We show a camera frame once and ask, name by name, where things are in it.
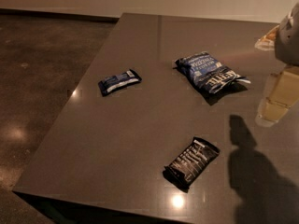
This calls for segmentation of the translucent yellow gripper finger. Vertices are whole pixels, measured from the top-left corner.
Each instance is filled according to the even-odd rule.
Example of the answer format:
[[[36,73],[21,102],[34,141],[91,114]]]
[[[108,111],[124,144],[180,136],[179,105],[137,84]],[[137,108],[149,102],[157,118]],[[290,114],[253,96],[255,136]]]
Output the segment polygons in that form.
[[[263,98],[258,106],[256,122],[263,127],[278,123],[299,101],[299,67],[287,65],[266,80]]]
[[[257,40],[257,42],[254,45],[254,48],[262,51],[274,50],[278,29],[278,25],[273,27],[264,36]]]

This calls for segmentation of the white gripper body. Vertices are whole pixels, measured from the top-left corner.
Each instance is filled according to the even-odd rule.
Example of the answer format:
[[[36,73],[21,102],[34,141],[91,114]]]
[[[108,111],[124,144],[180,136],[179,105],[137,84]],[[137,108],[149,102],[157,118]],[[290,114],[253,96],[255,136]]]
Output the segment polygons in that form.
[[[275,56],[284,63],[299,65],[299,3],[294,5],[279,25]]]

